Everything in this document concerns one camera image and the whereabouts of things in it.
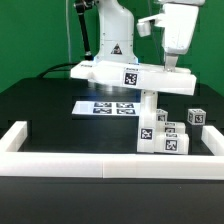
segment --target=black tabletop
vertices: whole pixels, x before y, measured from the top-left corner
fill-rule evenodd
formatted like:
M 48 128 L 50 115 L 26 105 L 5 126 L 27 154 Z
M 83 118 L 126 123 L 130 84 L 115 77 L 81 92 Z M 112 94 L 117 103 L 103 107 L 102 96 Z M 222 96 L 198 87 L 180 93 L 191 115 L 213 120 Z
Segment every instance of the black tabletop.
M 138 117 L 72 115 L 76 101 L 139 102 L 140 91 L 95 90 L 85 80 L 24 79 L 0 94 L 0 128 L 29 121 L 23 151 L 137 153 Z M 188 124 L 188 108 L 205 110 L 206 124 L 224 130 L 224 98 L 208 86 L 198 85 L 193 97 L 159 94 L 158 108 L 168 111 L 169 121 L 186 124 L 190 154 L 210 152 L 200 141 L 202 128 Z
M 23 79 L 0 94 L 0 134 L 29 121 L 20 151 L 137 153 L 137 117 L 72 116 L 77 100 L 139 102 L 139 91 L 106 92 L 83 80 Z M 194 96 L 159 94 L 168 120 L 184 122 L 190 154 L 211 155 L 188 108 L 224 132 L 224 98 L 198 84 Z M 223 223 L 224 184 L 206 180 L 0 177 L 0 223 Z

